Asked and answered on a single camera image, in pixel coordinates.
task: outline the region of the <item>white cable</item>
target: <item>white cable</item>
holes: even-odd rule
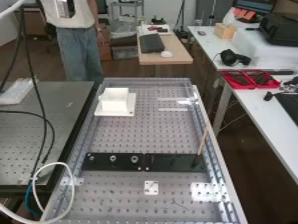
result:
[[[41,172],[43,169],[45,169],[47,167],[49,166],[55,166],[55,165],[63,165],[67,170],[68,170],[68,173],[69,173],[69,177],[71,177],[71,186],[72,186],[72,196],[71,196],[71,201],[69,201],[69,205],[68,205],[68,208],[67,210],[64,211],[64,213],[61,215],[59,215],[56,218],[51,219],[51,220],[47,220],[47,221],[32,221],[29,219],[25,219],[23,218],[21,216],[19,216],[17,214],[15,214],[1,203],[0,203],[0,211],[7,215],[9,216],[12,219],[15,219],[16,221],[21,222],[21,223],[25,223],[25,224],[51,224],[51,223],[55,223],[57,222],[67,214],[68,212],[71,211],[72,209],[72,204],[73,204],[73,201],[75,201],[75,179],[73,179],[73,174],[72,174],[72,171],[71,171],[71,168],[68,167],[68,165],[65,163],[61,163],[61,162],[56,162],[56,163],[49,163],[47,164],[45,166],[43,166],[37,172],[35,173],[35,176],[33,176],[33,181],[32,181],[32,188],[33,188],[33,194],[35,194],[35,199],[36,199],[36,202],[40,206],[40,201],[39,201],[39,198],[37,198],[37,195],[36,195],[36,189],[35,189],[35,181],[36,181],[36,177],[39,175],[39,173]]]
[[[15,10],[23,5],[25,0],[19,0],[9,8],[7,8],[3,12],[0,12],[0,20],[8,16]]]
[[[238,118],[235,118],[231,122],[229,122],[224,128],[220,129],[220,131],[222,131],[231,123],[234,123],[235,121],[238,121],[243,116],[246,115],[246,113],[243,113]]]
[[[235,100],[235,101],[233,101],[230,104],[229,104],[229,106],[228,106],[228,108],[226,108],[226,111],[235,105],[235,104],[238,104],[239,102]]]
[[[217,6],[217,0],[213,1],[213,6],[212,6],[212,15],[214,16],[216,12],[216,6]]]

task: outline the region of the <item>keyboard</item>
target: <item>keyboard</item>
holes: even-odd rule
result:
[[[298,126],[298,94],[278,93],[275,94],[275,97]]]
[[[162,52],[165,50],[165,45],[157,33],[141,36],[140,46],[142,53]]]

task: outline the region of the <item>person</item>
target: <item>person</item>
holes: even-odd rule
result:
[[[47,22],[56,26],[57,41],[67,73],[72,81],[102,81],[98,40],[102,41],[96,0],[73,0],[75,15],[61,18],[56,0],[40,0]]]

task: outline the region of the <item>black cable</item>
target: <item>black cable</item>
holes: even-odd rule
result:
[[[217,56],[218,56],[220,54],[221,54],[221,53],[218,53],[218,54],[214,56],[213,60],[212,60],[212,64],[210,64],[209,69],[208,69],[208,76],[209,76],[209,73],[210,73],[210,71],[212,71],[213,62],[214,62],[214,60],[216,60],[216,58],[217,58]],[[208,88],[208,81],[206,81],[205,88],[204,88],[204,92],[202,92],[202,98],[205,98],[205,96],[206,96],[206,88]]]
[[[178,14],[178,18],[177,18],[174,27],[177,27],[177,25],[180,23],[180,17],[181,17],[182,9],[184,9],[184,0],[182,0],[182,5],[181,5],[181,8],[180,8],[180,14]]]
[[[15,110],[0,110],[0,113],[7,113],[7,114],[27,114],[27,115],[36,116],[36,117],[39,117],[39,118],[41,118],[41,119],[44,119],[44,120],[47,121],[47,123],[48,123],[48,125],[49,125],[49,127],[51,127],[51,130],[52,130],[52,142],[51,142],[49,150],[48,150],[48,152],[47,152],[47,154],[45,154],[45,156],[44,156],[43,162],[41,162],[43,164],[45,164],[45,162],[47,162],[47,160],[48,160],[48,157],[49,157],[49,154],[51,154],[51,151],[52,151],[52,148],[53,148],[53,143],[55,143],[55,138],[56,138],[56,136],[55,136],[55,128],[53,128],[52,123],[51,123],[49,120],[45,119],[41,115],[35,114],[35,113],[32,113],[32,112],[27,112],[27,111],[15,111]]]
[[[40,104],[40,109],[41,109],[41,114],[43,114],[43,118],[44,118],[44,136],[43,136],[43,141],[41,141],[41,146],[40,146],[40,151],[39,151],[39,154],[37,154],[36,162],[35,162],[33,169],[32,169],[32,172],[31,172],[31,178],[32,178],[33,175],[35,175],[35,171],[36,171],[36,168],[37,168],[37,164],[39,164],[39,161],[40,161],[40,156],[41,156],[41,153],[43,153],[43,150],[44,150],[44,145],[45,145],[47,116],[45,116],[44,104],[43,104],[41,97],[40,97],[40,91],[39,91],[39,87],[37,87],[37,83],[36,83],[36,79],[35,79],[33,68],[32,68],[32,63],[31,63],[31,54],[29,54],[28,43],[27,43],[27,27],[25,27],[25,17],[24,17],[23,6],[20,7],[20,13],[21,13],[21,19],[23,19],[23,22],[24,22],[23,33],[24,33],[24,46],[25,46],[27,63],[28,63],[28,67],[29,67],[32,83],[33,83],[35,92],[36,92],[36,96],[37,96],[37,100],[39,100],[39,104]]]
[[[185,0],[182,1],[182,8],[181,8],[181,12],[182,12],[182,21],[181,21],[181,31],[184,32],[184,11],[185,11]]]
[[[15,45],[15,50],[13,50],[13,56],[12,56],[12,61],[11,61],[9,67],[7,69],[5,75],[3,77],[1,84],[0,84],[0,94],[3,93],[3,88],[4,88],[4,85],[7,83],[8,77],[11,75],[12,68],[13,68],[13,65],[15,65],[15,62],[16,62],[16,58],[17,58],[17,52],[19,52],[19,49],[20,49],[21,30],[23,30],[23,26],[24,26],[24,20],[21,19],[21,14],[20,14],[19,21],[20,21],[20,24],[19,24],[19,29],[17,29],[17,39],[16,39],[16,45]]]

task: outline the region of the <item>metal bracket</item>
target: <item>metal bracket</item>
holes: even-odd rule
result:
[[[225,184],[194,182],[190,185],[193,201],[229,202]]]
[[[196,154],[88,153],[88,171],[205,172],[202,156]]]
[[[144,183],[144,194],[158,195],[158,181],[148,180]]]
[[[84,183],[84,178],[76,178],[75,177],[75,186],[81,186],[82,183]],[[69,177],[64,177],[61,179],[60,185],[63,185],[63,186],[69,185]]]

